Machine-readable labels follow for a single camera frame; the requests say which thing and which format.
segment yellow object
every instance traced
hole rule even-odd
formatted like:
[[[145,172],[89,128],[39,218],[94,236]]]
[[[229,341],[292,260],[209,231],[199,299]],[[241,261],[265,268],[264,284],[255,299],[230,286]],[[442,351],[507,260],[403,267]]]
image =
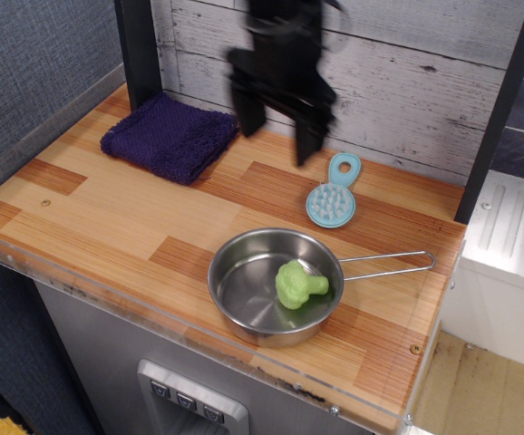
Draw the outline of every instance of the yellow object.
[[[300,308],[310,295],[325,295],[328,292],[328,279],[325,276],[307,275],[296,260],[278,269],[276,283],[278,299],[289,310]]]
[[[15,424],[10,417],[0,420],[0,435],[27,435],[26,430]]]

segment blue brush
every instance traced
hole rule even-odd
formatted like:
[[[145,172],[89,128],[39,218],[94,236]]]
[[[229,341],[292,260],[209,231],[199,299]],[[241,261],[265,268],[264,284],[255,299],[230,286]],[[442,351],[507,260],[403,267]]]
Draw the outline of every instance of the blue brush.
[[[341,171],[344,164],[347,172]],[[328,183],[315,188],[306,200],[306,213],[318,226],[337,228],[346,224],[354,214],[354,196],[347,187],[353,184],[361,170],[361,161],[354,154],[340,152],[328,167]]]

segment toy broccoli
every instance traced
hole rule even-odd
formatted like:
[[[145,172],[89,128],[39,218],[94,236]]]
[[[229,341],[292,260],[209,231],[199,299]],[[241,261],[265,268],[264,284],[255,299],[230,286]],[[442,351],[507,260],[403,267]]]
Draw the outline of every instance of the toy broccoli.
[[[325,276],[307,275],[296,260],[278,269],[276,281],[278,299],[290,310],[300,308],[310,295],[325,295],[328,292],[328,279]]]

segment dish cloth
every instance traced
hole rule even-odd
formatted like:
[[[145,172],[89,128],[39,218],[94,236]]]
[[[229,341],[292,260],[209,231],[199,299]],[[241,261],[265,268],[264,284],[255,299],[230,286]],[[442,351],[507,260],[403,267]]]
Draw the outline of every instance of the dish cloth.
[[[160,92],[107,131],[101,150],[188,186],[228,148],[237,126],[233,115],[203,111]]]

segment wooden backdrop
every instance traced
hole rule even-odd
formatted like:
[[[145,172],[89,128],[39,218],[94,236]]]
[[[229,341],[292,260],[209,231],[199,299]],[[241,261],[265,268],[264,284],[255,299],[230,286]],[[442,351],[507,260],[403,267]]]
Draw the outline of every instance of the wooden backdrop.
[[[524,20],[524,0],[340,0],[321,74],[338,94],[327,145],[464,185]],[[163,89],[231,111],[226,52],[250,46],[246,0],[151,0]],[[270,112],[267,127],[289,134]]]

